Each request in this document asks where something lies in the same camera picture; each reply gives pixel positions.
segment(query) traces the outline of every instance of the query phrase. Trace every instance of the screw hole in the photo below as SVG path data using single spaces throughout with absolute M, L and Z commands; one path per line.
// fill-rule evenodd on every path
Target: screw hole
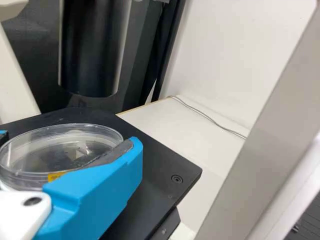
M 171 177 L 171 180 L 174 181 L 177 184 L 182 184 L 184 182 L 183 178 L 179 175 L 173 175 Z
M 31 198 L 25 200 L 23 205 L 24 206 L 33 206 L 33 205 L 40 203 L 41 201 L 42 201 L 42 198 L 35 196 L 35 197 L 31 197 Z

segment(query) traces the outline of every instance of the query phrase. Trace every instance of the black cylinder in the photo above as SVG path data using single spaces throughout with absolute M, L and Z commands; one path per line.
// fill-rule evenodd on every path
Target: black cylinder
M 64 0 L 59 85 L 87 97 L 118 90 L 131 0 Z

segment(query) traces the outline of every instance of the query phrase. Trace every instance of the cable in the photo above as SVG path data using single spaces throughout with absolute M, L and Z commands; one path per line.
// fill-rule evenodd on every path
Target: cable
M 207 120 L 209 120 L 209 121 L 212 122 L 213 124 L 217 125 L 219 128 L 221 128 L 221 129 L 223 129 L 223 130 L 225 130 L 225 131 L 227 131 L 227 132 L 229 132 L 229 133 L 231 133 L 231 134 L 233 134 L 233 135 L 235 135 L 235 136 L 237 136 L 237 137 L 239 137 L 239 138 L 241 138 L 241 139 L 244 139 L 244 140 L 247 139 L 247 137 L 244 136 L 244 135 L 242 135 L 241 133 L 239 133 L 239 132 L 237 132 L 237 131 L 234 131 L 234 130 L 232 130 L 232 129 L 226 128 L 226 127 L 224 127 L 224 126 L 222 126 L 222 125 L 220 125 L 220 124 L 217 123 L 215 120 L 213 120 L 211 117 L 209 117 L 207 114 L 205 114 L 204 112 L 202 112 L 202 111 L 194 108 L 193 106 L 188 105 L 188 104 L 185 103 L 183 100 L 181 100 L 179 97 L 177 97 L 177 96 L 169 96 L 169 98 L 176 100 L 177 102 L 181 103 L 182 105 L 184 105 L 184 106 L 187 107 L 188 109 L 191 109 L 192 111 L 196 112 L 197 114 L 203 116 L 204 118 L 206 118 Z

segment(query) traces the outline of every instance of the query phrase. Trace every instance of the petri dish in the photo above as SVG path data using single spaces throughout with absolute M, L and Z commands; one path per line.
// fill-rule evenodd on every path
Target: petri dish
M 15 190 L 41 191 L 45 183 L 84 168 L 123 140 L 116 130 L 97 124 L 34 129 L 0 148 L 0 181 Z

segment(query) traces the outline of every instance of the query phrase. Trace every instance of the blue holder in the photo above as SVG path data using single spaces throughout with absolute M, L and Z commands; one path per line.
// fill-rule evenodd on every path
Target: blue holder
M 114 222 L 142 181 L 143 145 L 112 163 L 66 173 L 43 186 L 52 211 L 35 240 L 98 239 Z

